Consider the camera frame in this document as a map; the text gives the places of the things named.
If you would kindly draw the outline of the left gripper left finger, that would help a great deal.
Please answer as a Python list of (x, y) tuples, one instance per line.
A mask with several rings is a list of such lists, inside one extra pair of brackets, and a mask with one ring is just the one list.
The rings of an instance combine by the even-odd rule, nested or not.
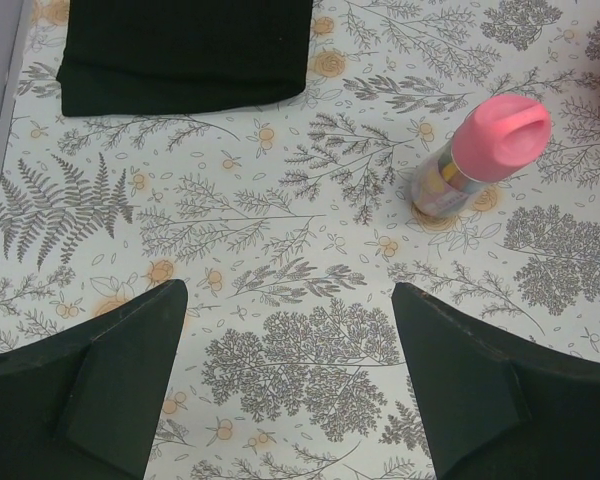
[(188, 302), (181, 280), (0, 354), (0, 479), (141, 479)]

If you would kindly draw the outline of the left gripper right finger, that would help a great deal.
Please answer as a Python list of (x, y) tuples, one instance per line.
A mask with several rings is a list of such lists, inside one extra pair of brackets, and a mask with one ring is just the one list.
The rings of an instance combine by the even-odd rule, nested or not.
[(600, 363), (409, 283), (392, 305), (439, 479), (600, 479)]

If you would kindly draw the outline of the pink capped tube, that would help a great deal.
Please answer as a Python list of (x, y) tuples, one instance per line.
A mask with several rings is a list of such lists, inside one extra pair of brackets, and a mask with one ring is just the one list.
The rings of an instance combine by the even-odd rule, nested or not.
[(412, 204), (430, 217), (457, 215), (487, 187), (537, 160), (551, 130), (549, 111), (537, 100), (502, 94), (484, 101), (438, 152), (416, 168)]

